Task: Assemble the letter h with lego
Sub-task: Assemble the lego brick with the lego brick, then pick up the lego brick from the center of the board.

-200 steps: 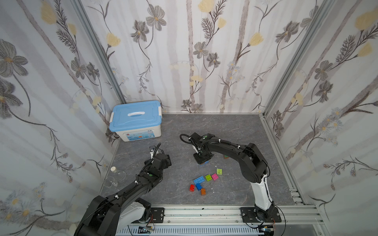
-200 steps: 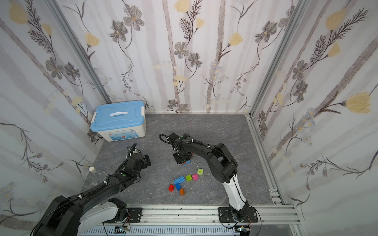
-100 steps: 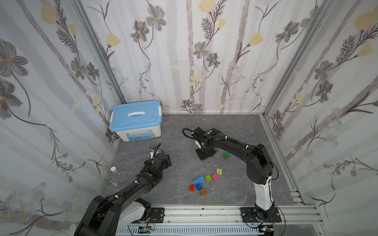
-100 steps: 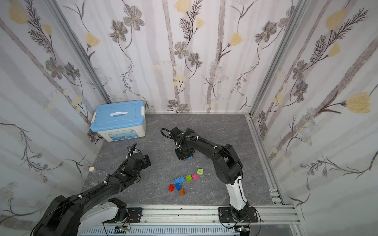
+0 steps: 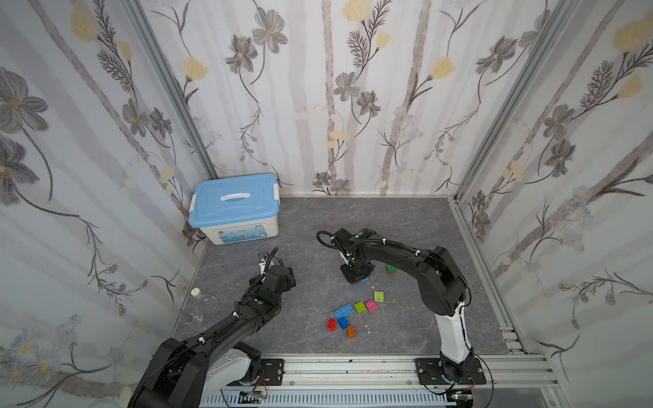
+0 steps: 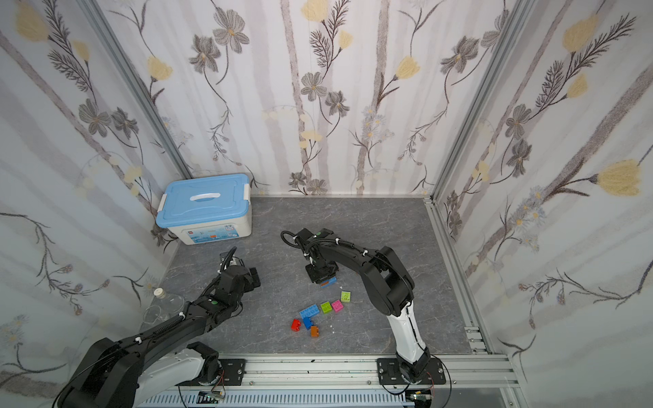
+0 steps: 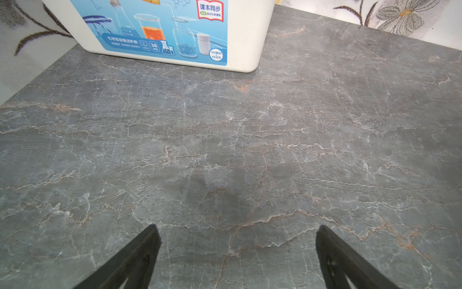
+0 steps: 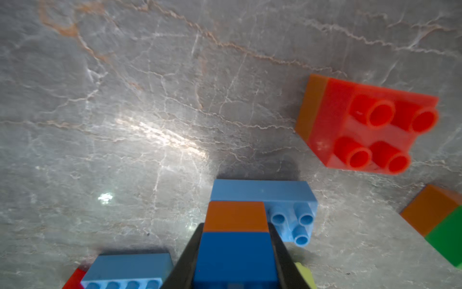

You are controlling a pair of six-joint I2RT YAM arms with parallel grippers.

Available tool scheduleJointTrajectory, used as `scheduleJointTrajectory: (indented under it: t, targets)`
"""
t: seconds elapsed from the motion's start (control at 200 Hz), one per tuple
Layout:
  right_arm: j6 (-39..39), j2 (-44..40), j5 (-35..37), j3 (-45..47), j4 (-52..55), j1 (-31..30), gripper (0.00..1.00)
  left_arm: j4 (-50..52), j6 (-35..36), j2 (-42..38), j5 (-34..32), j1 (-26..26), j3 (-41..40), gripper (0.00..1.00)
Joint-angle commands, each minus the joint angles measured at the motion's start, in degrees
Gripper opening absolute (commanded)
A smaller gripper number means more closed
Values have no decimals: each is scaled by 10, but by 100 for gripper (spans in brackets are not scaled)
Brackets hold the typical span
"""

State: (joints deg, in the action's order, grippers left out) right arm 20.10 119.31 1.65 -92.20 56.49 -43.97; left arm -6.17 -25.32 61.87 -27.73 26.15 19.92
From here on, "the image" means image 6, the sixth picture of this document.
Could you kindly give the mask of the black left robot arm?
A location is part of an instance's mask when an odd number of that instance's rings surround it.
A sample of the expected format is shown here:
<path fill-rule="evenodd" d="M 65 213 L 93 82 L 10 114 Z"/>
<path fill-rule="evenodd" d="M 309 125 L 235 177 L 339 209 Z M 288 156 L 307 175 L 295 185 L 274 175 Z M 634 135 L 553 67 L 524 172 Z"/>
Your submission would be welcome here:
<path fill-rule="evenodd" d="M 219 353 L 198 338 L 231 319 L 243 295 L 261 285 L 258 271 L 235 252 L 223 254 L 219 273 L 177 316 L 118 341 L 94 343 L 53 405 L 134 407 L 178 384 L 221 382 Z"/>

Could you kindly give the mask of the light blue long brick studs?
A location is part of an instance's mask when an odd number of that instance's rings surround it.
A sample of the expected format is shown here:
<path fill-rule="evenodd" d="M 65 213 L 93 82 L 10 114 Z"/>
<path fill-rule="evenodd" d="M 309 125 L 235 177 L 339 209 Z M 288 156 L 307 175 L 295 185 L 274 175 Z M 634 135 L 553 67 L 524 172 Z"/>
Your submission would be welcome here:
<path fill-rule="evenodd" d="M 320 308 L 316 304 L 313 304 L 308 308 L 301 310 L 300 317 L 302 320 L 311 320 L 314 317 L 319 316 L 320 313 Z"/>

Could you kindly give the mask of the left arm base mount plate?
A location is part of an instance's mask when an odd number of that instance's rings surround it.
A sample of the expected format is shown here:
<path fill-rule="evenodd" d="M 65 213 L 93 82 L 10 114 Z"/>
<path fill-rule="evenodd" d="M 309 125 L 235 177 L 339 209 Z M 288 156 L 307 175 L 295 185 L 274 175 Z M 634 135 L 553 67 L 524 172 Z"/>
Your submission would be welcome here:
<path fill-rule="evenodd" d="M 205 364 L 207 374 L 202 385 L 241 386 L 247 362 L 246 359 L 211 360 Z"/>

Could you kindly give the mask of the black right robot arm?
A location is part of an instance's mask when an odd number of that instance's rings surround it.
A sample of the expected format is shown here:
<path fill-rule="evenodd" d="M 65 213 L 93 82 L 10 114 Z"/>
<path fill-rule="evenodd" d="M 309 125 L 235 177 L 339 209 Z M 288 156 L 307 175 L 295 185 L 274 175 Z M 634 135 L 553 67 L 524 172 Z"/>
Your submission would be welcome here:
<path fill-rule="evenodd" d="M 359 275 L 372 305 L 387 317 L 396 341 L 401 375 L 415 383 L 427 371 L 431 353 L 423 341 L 414 313 L 415 283 L 395 251 L 388 246 L 367 249 L 338 237 L 329 229 L 281 232 L 282 241 L 299 249 L 308 261 L 312 282 L 333 279 L 342 265 Z"/>

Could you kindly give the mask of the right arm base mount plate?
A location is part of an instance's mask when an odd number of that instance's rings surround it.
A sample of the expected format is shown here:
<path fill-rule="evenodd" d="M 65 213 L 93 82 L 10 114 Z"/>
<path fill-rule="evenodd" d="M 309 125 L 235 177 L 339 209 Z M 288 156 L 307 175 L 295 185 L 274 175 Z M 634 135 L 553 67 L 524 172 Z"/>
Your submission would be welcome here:
<path fill-rule="evenodd" d="M 405 387 L 414 385 L 445 385 L 448 383 L 446 370 L 437 358 L 430 358 L 424 368 L 409 365 L 398 358 L 376 360 L 379 383 L 384 386 Z"/>

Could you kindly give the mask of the lime green lego brick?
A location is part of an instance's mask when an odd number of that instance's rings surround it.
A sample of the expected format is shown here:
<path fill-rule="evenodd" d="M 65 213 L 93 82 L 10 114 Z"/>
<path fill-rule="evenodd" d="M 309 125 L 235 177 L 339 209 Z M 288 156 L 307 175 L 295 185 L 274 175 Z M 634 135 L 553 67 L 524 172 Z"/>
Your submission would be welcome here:
<path fill-rule="evenodd" d="M 320 305 L 321 312 L 323 314 L 329 314 L 333 311 L 333 306 L 329 302 L 324 302 L 323 304 Z"/>

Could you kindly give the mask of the light blue long lego brick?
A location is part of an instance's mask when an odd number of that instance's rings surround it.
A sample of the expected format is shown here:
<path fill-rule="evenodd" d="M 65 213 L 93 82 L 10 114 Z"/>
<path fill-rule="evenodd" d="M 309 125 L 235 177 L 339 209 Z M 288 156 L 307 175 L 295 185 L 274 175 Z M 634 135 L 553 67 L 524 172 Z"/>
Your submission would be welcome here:
<path fill-rule="evenodd" d="M 337 282 L 337 277 L 330 278 L 329 280 L 326 280 L 325 282 L 321 283 L 321 287 L 329 287 L 333 285 L 334 283 Z"/>

